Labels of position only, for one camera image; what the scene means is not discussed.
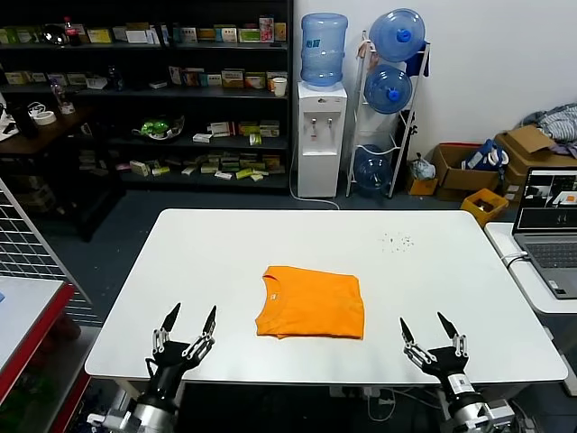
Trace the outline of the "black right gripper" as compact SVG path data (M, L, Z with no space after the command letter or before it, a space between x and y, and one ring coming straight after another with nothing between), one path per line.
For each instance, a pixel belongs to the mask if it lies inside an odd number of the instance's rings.
M448 402L478 402L479 393L464 373L469 360L467 337L460 334L453 322L440 311L437 316L453 346L425 350L415 341L405 320L400 318L401 335L405 343L403 353L413 364L421 365L424 374L439 380Z

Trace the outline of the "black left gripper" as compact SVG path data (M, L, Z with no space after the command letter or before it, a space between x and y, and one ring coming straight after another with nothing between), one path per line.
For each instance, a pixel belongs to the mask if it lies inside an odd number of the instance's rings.
M145 395L157 400L173 401L185 372L196 368L215 343L215 315L213 306L201 335L191 344L172 341L169 337L177 320L178 303L164 318L161 326L152 331L152 355L147 359L157 366L149 380Z

